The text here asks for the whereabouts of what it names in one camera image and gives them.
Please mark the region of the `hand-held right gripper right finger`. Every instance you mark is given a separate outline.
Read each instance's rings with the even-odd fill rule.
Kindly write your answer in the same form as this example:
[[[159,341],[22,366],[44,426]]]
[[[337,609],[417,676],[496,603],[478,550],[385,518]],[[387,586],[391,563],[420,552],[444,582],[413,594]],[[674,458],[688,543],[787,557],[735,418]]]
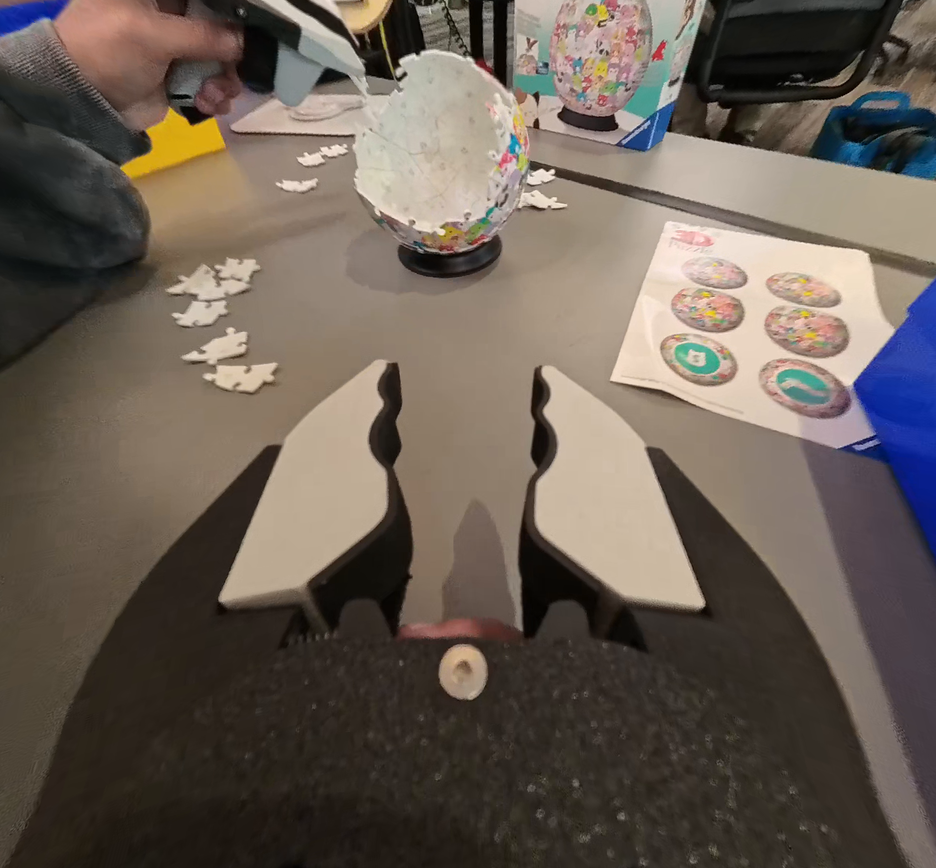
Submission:
[[[642,647],[634,610],[707,607],[649,448],[617,412],[555,366],[534,370],[531,458],[521,520],[522,630],[572,630]]]

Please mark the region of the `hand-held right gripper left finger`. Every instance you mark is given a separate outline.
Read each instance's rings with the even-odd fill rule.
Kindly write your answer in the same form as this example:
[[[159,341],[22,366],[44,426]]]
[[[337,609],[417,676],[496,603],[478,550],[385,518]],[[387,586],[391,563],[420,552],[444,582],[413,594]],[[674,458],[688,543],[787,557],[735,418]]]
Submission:
[[[413,532],[395,464],[399,364],[378,359],[309,411],[282,444],[218,604],[293,608],[316,635],[373,603],[397,634]]]

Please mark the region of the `colourful puzzle ball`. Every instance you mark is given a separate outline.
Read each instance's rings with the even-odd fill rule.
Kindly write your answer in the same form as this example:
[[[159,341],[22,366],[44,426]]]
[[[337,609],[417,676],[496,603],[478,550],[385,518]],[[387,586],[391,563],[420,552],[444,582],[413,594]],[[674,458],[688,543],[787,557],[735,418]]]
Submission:
[[[530,139],[514,95],[461,55],[401,60],[402,78],[356,136],[355,190],[405,249],[449,258],[478,251],[517,209]]]

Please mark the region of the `person's left forearm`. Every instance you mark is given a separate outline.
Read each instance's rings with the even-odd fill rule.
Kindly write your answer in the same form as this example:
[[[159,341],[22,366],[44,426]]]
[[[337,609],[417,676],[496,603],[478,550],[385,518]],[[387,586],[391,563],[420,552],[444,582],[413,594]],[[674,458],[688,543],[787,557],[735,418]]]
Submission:
[[[51,20],[1,39],[1,363],[96,300],[147,254],[123,165],[150,150],[79,74]]]

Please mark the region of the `row of white puzzle pieces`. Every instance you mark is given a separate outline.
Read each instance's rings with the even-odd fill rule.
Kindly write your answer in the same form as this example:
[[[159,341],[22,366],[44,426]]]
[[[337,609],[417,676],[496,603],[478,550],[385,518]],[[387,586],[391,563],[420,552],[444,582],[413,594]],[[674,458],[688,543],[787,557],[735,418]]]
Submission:
[[[210,329],[229,317],[230,302],[252,289],[261,271],[253,257],[228,257],[222,263],[199,264],[188,275],[180,275],[165,289],[170,298],[186,300],[171,313],[173,323],[193,331]],[[249,332],[233,326],[181,355],[181,361],[204,368],[201,378],[230,394],[254,395],[276,382],[279,364],[247,362],[251,347]]]

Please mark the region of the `white puzzle leaflet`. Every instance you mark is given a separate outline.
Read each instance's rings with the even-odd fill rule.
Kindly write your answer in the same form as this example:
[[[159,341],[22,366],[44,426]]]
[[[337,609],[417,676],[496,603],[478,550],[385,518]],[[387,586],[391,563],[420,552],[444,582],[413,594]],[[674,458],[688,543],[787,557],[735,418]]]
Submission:
[[[610,380],[882,459],[855,382],[893,333],[867,254],[669,221]]]

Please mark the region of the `black ball stand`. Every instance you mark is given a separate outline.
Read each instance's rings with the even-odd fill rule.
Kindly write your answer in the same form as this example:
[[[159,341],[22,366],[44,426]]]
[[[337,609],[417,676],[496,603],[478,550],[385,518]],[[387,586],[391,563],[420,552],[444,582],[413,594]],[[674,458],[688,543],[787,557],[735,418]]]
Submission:
[[[430,278],[450,279],[471,276],[497,263],[503,252],[501,236],[496,234],[477,246],[457,253],[421,251],[400,244],[397,256],[409,272]]]

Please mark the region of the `colourful puzzle box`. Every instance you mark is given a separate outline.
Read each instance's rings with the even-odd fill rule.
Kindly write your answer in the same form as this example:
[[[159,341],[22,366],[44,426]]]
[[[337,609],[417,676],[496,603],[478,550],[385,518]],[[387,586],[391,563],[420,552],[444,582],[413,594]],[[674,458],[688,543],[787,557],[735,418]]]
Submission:
[[[529,129],[646,152],[667,132],[707,0],[514,0]]]

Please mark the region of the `person's left hand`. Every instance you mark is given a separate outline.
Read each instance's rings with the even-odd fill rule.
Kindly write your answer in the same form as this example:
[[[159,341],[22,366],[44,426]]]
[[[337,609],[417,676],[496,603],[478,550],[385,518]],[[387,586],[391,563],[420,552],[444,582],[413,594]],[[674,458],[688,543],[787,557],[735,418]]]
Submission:
[[[175,63],[221,66],[195,96],[196,109],[207,116],[229,113],[240,95],[240,29],[189,17],[186,0],[71,0],[53,25],[83,77],[135,132],[164,119]]]

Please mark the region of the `white desk stand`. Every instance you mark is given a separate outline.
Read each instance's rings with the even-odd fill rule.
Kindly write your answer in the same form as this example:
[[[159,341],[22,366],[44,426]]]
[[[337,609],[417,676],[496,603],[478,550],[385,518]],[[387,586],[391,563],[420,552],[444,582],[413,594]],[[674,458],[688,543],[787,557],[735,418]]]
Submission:
[[[310,94],[296,107],[271,99],[230,126],[240,135],[350,137],[364,124],[360,94]]]

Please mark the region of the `yellow plastic bin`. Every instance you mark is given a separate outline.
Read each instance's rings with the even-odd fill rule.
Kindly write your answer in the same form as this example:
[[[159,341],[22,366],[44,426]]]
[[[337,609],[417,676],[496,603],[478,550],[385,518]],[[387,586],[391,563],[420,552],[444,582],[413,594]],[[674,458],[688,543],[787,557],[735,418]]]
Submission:
[[[149,129],[147,135],[151,141],[150,151],[123,166],[123,172],[134,180],[227,149],[214,118],[189,124],[173,110],[168,111],[162,122]]]

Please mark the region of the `blue plastic bin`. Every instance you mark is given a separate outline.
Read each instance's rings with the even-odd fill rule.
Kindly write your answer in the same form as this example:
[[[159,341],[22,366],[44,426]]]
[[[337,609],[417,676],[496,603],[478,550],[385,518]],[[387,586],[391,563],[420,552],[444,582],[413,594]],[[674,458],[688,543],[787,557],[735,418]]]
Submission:
[[[935,553],[935,283],[857,378],[855,389],[904,498]]]
[[[55,20],[70,0],[1,0],[1,37],[41,20]]]

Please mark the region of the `blue fabric bag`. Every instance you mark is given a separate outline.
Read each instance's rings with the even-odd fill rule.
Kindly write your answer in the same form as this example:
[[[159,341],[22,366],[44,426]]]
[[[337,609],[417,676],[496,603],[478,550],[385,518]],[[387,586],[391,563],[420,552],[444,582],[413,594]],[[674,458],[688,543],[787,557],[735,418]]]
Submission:
[[[875,172],[935,178],[935,113],[900,91],[869,92],[836,105],[810,156]]]

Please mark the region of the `black office chair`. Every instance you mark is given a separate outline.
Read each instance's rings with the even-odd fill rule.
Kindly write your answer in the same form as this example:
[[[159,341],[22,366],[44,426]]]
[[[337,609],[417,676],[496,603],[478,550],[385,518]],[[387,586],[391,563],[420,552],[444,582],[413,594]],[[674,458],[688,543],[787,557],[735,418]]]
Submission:
[[[838,99],[870,72],[903,0],[708,0],[686,80],[725,109]]]

